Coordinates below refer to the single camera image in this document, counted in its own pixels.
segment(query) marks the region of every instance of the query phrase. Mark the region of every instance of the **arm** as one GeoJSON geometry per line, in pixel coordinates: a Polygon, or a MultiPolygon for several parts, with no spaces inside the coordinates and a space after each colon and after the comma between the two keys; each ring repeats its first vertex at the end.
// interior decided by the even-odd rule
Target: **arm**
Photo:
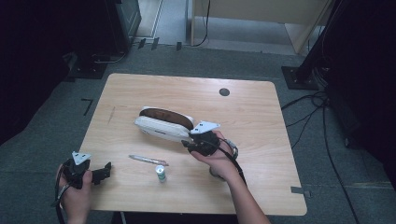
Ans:
{"type": "MultiPolygon", "coordinates": [[[[214,133],[219,138],[224,139],[220,132],[214,131],[214,133]]],[[[226,143],[221,141],[220,147],[231,154],[231,149],[226,143]]],[[[225,179],[230,188],[233,206],[240,224],[270,223],[238,174],[235,166],[224,153],[217,150],[213,155],[204,157],[200,153],[193,151],[191,155],[198,161],[208,164],[215,173],[225,179]]]]}
{"type": "MultiPolygon", "coordinates": [[[[61,205],[67,214],[68,224],[84,224],[87,221],[91,210],[91,182],[92,171],[88,170],[82,177],[82,188],[75,189],[70,187],[64,192],[61,205]]],[[[59,186],[67,184],[64,176],[61,176],[59,186]]]]}

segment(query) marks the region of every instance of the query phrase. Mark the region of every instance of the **gray carpet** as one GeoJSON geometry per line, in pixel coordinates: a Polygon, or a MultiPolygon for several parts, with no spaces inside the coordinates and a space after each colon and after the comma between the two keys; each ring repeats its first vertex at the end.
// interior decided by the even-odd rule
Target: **gray carpet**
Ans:
{"type": "MultiPolygon", "coordinates": [[[[281,66],[299,66],[303,57],[216,49],[151,45],[109,64],[100,80],[63,82],[28,127],[0,146],[0,224],[56,223],[50,204],[58,165],[78,150],[106,79],[111,73],[215,77],[272,81],[281,105],[314,91],[288,90],[281,66]],[[93,104],[86,113],[89,102],[93,104]]],[[[314,110],[309,100],[283,111],[290,124],[314,110]]],[[[344,147],[336,117],[326,109],[330,153],[360,223],[396,223],[396,193],[382,165],[363,149],[344,147]]],[[[288,128],[293,145],[304,123],[288,128]]],[[[355,223],[324,144],[322,112],[314,114],[293,149],[308,212],[303,217],[270,216],[273,223],[355,223]]],[[[92,211],[89,223],[110,223],[111,212],[92,211]]]]}

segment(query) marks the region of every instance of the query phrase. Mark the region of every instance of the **silver pen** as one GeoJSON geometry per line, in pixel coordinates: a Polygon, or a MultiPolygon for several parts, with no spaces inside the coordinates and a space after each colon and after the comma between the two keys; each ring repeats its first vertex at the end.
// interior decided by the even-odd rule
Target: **silver pen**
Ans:
{"type": "Polygon", "coordinates": [[[166,161],[160,161],[160,160],[154,160],[154,159],[149,159],[146,157],[142,156],[137,156],[137,155],[129,155],[129,158],[137,160],[137,161],[143,161],[143,162],[148,162],[156,165],[162,165],[162,166],[169,166],[169,164],[166,161]]]}

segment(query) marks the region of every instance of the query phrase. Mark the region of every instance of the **small bottle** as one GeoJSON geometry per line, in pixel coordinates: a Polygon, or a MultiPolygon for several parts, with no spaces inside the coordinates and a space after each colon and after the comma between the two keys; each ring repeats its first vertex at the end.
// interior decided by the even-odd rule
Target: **small bottle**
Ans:
{"type": "Polygon", "coordinates": [[[155,167],[155,172],[157,172],[158,179],[161,183],[165,182],[166,175],[165,175],[165,168],[162,165],[158,165],[155,167]]]}

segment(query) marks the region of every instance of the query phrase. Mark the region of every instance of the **hand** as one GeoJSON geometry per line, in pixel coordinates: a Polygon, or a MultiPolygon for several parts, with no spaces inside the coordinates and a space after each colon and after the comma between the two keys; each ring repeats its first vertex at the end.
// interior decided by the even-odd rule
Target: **hand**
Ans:
{"type": "MultiPolygon", "coordinates": [[[[219,131],[213,131],[213,133],[215,133],[216,136],[220,139],[219,147],[222,148],[224,151],[230,153],[230,155],[233,155],[233,151],[228,146],[228,144],[225,143],[224,141],[222,141],[222,140],[224,140],[224,136],[222,135],[222,133],[219,131]]],[[[201,155],[197,151],[192,151],[191,155],[198,161],[202,161],[202,162],[208,164],[211,167],[213,173],[220,175],[221,177],[223,177],[226,180],[228,179],[229,176],[238,174],[233,163],[220,150],[216,150],[215,153],[213,153],[211,156],[207,156],[207,157],[201,155]]]]}
{"type": "MultiPolygon", "coordinates": [[[[91,210],[91,182],[92,171],[87,170],[82,177],[82,188],[68,188],[64,192],[61,205],[67,214],[67,223],[85,223],[91,210]]],[[[59,186],[67,184],[64,175],[61,176],[59,186]]]]}

